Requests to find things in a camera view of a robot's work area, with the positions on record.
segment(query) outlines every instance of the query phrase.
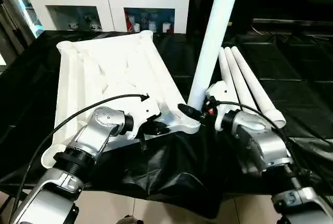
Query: white tube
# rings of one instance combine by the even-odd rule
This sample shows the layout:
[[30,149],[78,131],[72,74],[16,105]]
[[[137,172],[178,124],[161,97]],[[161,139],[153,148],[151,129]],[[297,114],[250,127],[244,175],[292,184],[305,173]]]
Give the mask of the white tube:
[[231,50],[261,112],[272,120],[277,127],[284,127],[286,125],[285,118],[282,113],[275,108],[238,48],[234,46]]
[[[257,106],[255,105],[253,98],[251,96],[251,93],[249,91],[248,86],[246,85],[246,82],[243,78],[242,73],[240,72],[240,69],[237,65],[237,62],[235,60],[235,57],[233,53],[231,52],[231,49],[229,47],[226,47],[224,49],[225,56],[227,57],[228,65],[230,68],[231,75],[234,80],[234,84],[236,87],[237,95],[239,98],[239,101],[242,104],[245,104],[249,107],[252,107],[254,109],[257,109]],[[253,111],[248,110],[248,109],[243,109],[245,112],[255,114]]]
[[[220,69],[221,69],[221,77],[227,86],[230,101],[238,103],[236,88],[234,85],[233,77],[231,76],[231,73],[230,73],[230,68],[229,68],[227,57],[225,56],[223,47],[221,47],[221,49],[220,49],[219,63],[220,63]],[[239,109],[239,107],[231,106],[231,109],[237,110],[237,109]]]
[[188,105],[201,110],[235,0],[214,0]]

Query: robotic arm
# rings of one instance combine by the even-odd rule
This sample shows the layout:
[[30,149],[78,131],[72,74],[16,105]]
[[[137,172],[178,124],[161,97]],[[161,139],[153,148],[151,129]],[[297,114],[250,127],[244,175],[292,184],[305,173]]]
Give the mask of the robotic arm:
[[236,139],[237,152],[249,157],[271,190],[275,210],[282,214],[278,224],[332,224],[332,208],[312,187],[303,185],[294,161],[282,138],[263,117],[219,104],[228,101],[224,82],[212,85],[206,92],[207,112],[180,105],[186,115],[204,121],[207,114],[217,111],[215,129],[230,132]]
[[47,170],[14,213],[12,224],[71,224],[79,213],[74,201],[87,175],[98,162],[109,137],[133,130],[133,118],[124,112],[99,107],[66,150],[55,155]]

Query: black plastic sheet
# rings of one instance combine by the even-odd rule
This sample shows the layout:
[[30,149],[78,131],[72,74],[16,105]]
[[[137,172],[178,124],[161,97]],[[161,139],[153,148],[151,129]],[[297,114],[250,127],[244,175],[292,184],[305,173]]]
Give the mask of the black plastic sheet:
[[[21,168],[54,127],[60,65],[56,44],[122,34],[46,31],[0,76],[0,181]],[[154,35],[154,44],[187,100],[201,40],[183,34]],[[329,41],[227,36],[224,46],[233,45],[239,47],[286,117],[289,137],[333,137],[333,83],[330,74],[322,74],[333,68]],[[306,51],[299,50],[304,46]],[[310,61],[316,69],[309,69]],[[216,66],[212,83],[219,80]],[[194,135],[174,133],[148,140],[146,151],[137,143],[106,152],[86,189],[171,203],[213,218],[228,194],[269,193],[260,177],[242,174],[236,152],[229,146],[231,139],[227,133],[217,135],[213,124],[207,123]],[[33,186],[44,171],[37,159],[27,185]],[[15,189],[21,176],[20,170],[1,182],[0,189]]]

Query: black fabric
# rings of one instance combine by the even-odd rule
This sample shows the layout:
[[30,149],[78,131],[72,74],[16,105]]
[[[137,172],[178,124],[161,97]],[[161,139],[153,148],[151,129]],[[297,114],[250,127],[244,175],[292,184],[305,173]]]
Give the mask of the black fabric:
[[[104,33],[103,37],[123,34]],[[56,44],[100,36],[95,32],[45,31],[0,76],[0,189],[19,184],[22,170],[9,181],[1,182],[1,178],[21,168],[54,127],[60,65]],[[154,35],[154,44],[185,100],[201,43],[195,36]],[[289,137],[333,137],[329,73],[333,48],[329,40],[233,35],[226,36],[223,45],[239,47],[286,117]],[[217,65],[211,82],[218,80]],[[106,152],[86,189],[167,202],[213,218],[228,193],[269,192],[260,177],[242,174],[228,141],[232,141],[228,133],[216,135],[213,124],[206,124],[194,135],[174,133],[148,140],[145,151],[137,143]],[[44,171],[37,159],[27,187]]]

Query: bottle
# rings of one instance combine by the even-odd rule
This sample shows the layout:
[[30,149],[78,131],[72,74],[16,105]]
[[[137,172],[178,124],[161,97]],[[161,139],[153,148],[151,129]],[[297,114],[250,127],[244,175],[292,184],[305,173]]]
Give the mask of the bottle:
[[140,32],[140,24],[139,23],[135,23],[135,25],[134,25],[134,32],[135,33],[139,33]]
[[141,30],[148,29],[148,13],[141,13]]
[[169,22],[163,23],[163,33],[168,33],[170,28],[171,28],[171,23],[169,23]]
[[129,19],[129,13],[128,12],[125,13],[125,19],[126,19],[127,32],[128,33],[133,33],[133,28],[132,28],[132,24],[131,24],[130,19]]

